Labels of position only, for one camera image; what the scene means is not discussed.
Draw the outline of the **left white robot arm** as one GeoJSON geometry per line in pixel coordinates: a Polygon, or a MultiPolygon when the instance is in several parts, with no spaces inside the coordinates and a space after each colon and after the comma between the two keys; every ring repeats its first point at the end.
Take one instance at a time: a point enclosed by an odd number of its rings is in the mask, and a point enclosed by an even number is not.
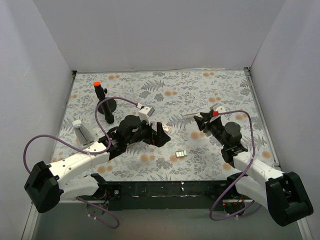
{"type": "Polygon", "coordinates": [[[87,149],[59,162],[36,163],[28,172],[24,189],[39,213],[53,209],[62,199],[92,196],[95,200],[101,200],[107,193],[103,184],[95,181],[85,187],[83,183],[73,183],[72,179],[125,153],[132,144],[144,142],[160,148],[170,140],[161,122],[157,122],[156,129],[153,129],[152,123],[128,115],[87,149]]]}

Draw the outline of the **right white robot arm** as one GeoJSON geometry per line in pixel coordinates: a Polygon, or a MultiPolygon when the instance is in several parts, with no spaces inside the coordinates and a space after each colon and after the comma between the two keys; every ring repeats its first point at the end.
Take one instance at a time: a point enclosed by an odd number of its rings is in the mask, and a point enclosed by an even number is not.
{"type": "Polygon", "coordinates": [[[266,208],[281,227],[311,216],[314,208],[300,176],[293,171],[285,173],[255,159],[255,152],[249,152],[241,143],[240,125],[231,121],[223,124],[222,115],[223,112],[211,110],[193,117],[201,132],[215,137],[222,145],[224,161],[240,171],[228,178],[226,189],[215,200],[210,211],[214,211],[226,195],[232,199],[244,195],[266,208]]]}

